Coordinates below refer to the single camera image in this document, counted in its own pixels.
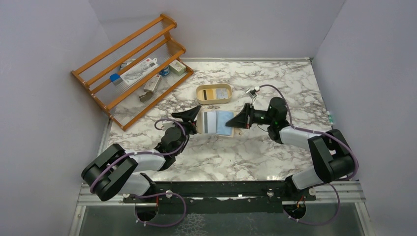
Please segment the beige oval tray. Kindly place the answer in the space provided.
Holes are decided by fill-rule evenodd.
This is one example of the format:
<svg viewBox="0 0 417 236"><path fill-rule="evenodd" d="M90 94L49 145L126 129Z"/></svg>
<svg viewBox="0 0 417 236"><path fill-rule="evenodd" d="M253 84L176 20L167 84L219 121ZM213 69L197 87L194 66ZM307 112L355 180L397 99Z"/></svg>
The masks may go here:
<svg viewBox="0 0 417 236"><path fill-rule="evenodd" d="M232 87L225 83L200 85L196 88L196 99L201 105L229 103L232 95Z"/></svg>

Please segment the beige leather card holder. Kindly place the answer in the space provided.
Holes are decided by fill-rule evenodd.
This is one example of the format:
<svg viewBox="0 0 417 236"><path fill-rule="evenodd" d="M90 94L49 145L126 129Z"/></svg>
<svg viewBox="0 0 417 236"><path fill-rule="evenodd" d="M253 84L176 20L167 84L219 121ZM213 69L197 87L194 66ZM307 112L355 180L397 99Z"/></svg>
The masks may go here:
<svg viewBox="0 0 417 236"><path fill-rule="evenodd" d="M242 136L242 131L239 128L233 128L233 134L232 136L223 136L223 135L218 135L218 134L205 134L203 133L203 129L202 129L202 113L203 112L208 112L208 111L217 111L217 110L202 110L199 112L198 116L197 116L197 131L199 134L203 134L203 135L211 135L211 136L220 136L220 137L239 137Z"/></svg>

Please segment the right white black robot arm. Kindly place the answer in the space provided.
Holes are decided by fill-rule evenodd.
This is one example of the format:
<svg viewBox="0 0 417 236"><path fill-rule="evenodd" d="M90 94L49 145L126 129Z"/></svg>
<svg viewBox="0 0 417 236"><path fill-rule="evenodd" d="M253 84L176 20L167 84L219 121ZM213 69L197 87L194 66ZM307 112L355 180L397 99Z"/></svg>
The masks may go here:
<svg viewBox="0 0 417 236"><path fill-rule="evenodd" d="M354 158L341 132L304 131L291 127L287 121L287 104L274 97L268 109L257 110L246 103L243 110L225 123L227 127L249 129L253 124L267 125L271 140L279 144L293 145L310 152L313 165L285 179L288 188L299 191L317 184L326 184L351 174L356 169Z"/></svg>

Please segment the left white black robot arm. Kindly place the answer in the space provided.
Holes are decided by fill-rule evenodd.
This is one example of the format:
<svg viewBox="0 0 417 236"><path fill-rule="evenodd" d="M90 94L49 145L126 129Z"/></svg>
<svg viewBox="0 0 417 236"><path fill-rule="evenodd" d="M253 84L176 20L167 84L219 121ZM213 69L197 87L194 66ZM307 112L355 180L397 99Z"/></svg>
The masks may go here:
<svg viewBox="0 0 417 236"><path fill-rule="evenodd" d="M144 174L133 177L139 171L163 171L185 149L190 136L197 134L196 118L201 106L172 113L168 121L172 126L165 129L157 146L146 151L127 151L120 144L112 144L90 162L81 172L89 191L102 201L117 194L132 193L143 196L150 192L151 179Z"/></svg>

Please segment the orange wooden shelf rack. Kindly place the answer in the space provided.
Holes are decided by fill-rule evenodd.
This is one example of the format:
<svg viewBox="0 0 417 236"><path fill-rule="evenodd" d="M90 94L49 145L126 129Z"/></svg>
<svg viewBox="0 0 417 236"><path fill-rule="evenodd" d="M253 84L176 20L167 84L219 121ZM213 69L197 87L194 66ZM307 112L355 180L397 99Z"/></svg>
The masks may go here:
<svg viewBox="0 0 417 236"><path fill-rule="evenodd" d="M186 48L171 31L178 26L162 13L71 74L123 131L155 107L194 72L176 72Z"/></svg>

